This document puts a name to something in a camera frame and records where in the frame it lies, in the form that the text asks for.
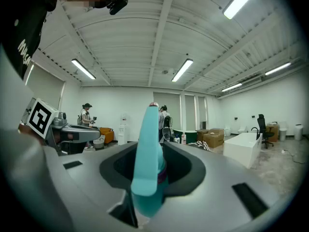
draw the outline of water cooler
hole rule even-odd
[[[128,128],[126,118],[126,114],[121,115],[120,126],[118,129],[118,145],[124,145],[127,143]]]

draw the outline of ceiling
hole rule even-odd
[[[301,31],[281,0],[249,0],[232,20],[222,12],[230,1],[129,0],[109,15],[106,8],[58,0],[36,54],[82,86],[166,87],[219,96],[224,87],[253,77],[262,82],[266,71],[287,61],[295,69],[307,64]],[[73,58],[96,80],[76,72]],[[172,82],[187,58],[194,63]]]

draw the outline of orange chair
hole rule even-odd
[[[105,135],[104,143],[107,144],[107,146],[112,140],[114,140],[114,132],[111,128],[100,127],[100,133],[101,135]]]

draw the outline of black shirt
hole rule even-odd
[[[32,55],[39,47],[41,30],[47,11],[53,11],[57,0],[21,2],[4,27],[3,48],[17,73],[24,77]]]

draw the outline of black office chair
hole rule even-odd
[[[265,141],[262,141],[262,143],[265,143],[265,148],[266,149],[268,148],[267,144],[271,144],[272,146],[274,146],[273,143],[268,141],[269,137],[272,137],[273,135],[275,135],[275,133],[270,132],[273,127],[269,127],[269,131],[266,131],[266,124],[265,124],[265,119],[264,119],[263,114],[259,114],[259,118],[257,119],[257,123],[259,123],[260,133],[263,134],[263,139],[265,139]]]

